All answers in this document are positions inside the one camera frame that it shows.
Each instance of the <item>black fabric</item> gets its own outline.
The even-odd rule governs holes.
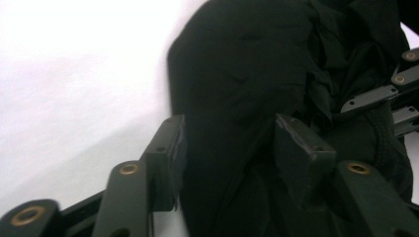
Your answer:
[[[309,124],[338,159],[375,165],[405,198],[410,163],[389,105],[339,115],[384,85],[408,47],[395,1],[210,0],[168,56],[173,114],[185,114],[181,202],[192,237],[281,236],[275,114]]]

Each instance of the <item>white surface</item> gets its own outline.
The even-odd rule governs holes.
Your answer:
[[[203,2],[0,0],[0,216],[69,207],[139,158],[169,117],[168,46]],[[156,219],[157,236],[186,235],[178,212]]]
[[[409,28],[401,25],[401,28],[406,33],[409,40],[410,48],[419,47],[419,38]],[[405,136],[405,145],[407,154],[409,155],[410,162],[413,168],[413,197],[412,201],[419,204],[419,132],[411,133]]]

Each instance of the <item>hole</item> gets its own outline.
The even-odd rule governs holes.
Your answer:
[[[126,228],[118,229],[110,237],[129,237],[129,230]]]
[[[22,214],[20,214],[18,216],[18,219],[21,220],[21,221],[29,220],[31,218],[34,218],[37,214],[38,214],[37,210],[34,210],[34,209],[28,210],[28,211],[23,212]]]
[[[40,205],[30,206],[28,208],[23,209],[15,216],[13,216],[11,223],[14,226],[22,226],[32,223],[43,215],[45,212],[45,208]]]
[[[408,53],[406,53],[405,58],[408,60],[414,60],[416,59],[416,53],[410,51]]]
[[[348,164],[348,169],[354,173],[361,175],[367,175],[370,173],[370,168],[368,166],[359,163]]]
[[[366,169],[364,169],[363,167],[361,167],[361,166],[353,166],[352,167],[353,169],[355,169],[355,170],[357,170],[357,171],[360,171],[360,172],[364,172],[364,171],[366,171]]]
[[[131,174],[137,172],[138,169],[139,169],[139,167],[135,164],[127,164],[127,165],[124,165],[120,168],[120,173],[122,175],[131,175]]]
[[[402,76],[396,76],[395,78],[394,78],[394,81],[396,82],[396,83],[398,83],[398,84],[403,84],[404,83],[404,77],[402,77]]]

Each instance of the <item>dark garment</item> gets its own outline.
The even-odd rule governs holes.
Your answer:
[[[395,1],[211,0],[173,43],[173,114],[189,145],[181,202],[192,237],[280,236],[275,114],[305,121],[338,160],[376,166],[411,196],[388,103],[340,115],[389,82],[407,41]]]

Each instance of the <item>brass grommet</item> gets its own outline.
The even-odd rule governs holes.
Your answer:
[[[404,79],[404,77],[402,77],[402,76],[396,76],[396,77],[394,78],[394,81],[395,81],[396,83],[398,83],[398,84],[403,84],[403,83],[404,83],[404,81],[405,81],[405,79]]]
[[[360,163],[349,163],[348,170],[361,175],[367,175],[371,172],[368,166],[365,166]]]
[[[40,206],[40,205],[30,206],[21,210],[19,213],[13,216],[10,223],[14,226],[27,225],[41,218],[44,212],[45,212],[45,207],[43,206]]]
[[[406,55],[404,57],[407,60],[415,60],[416,59],[416,53],[411,51],[411,52],[406,53]]]
[[[120,173],[122,175],[131,175],[138,171],[139,167],[135,164],[127,164],[120,168]]]

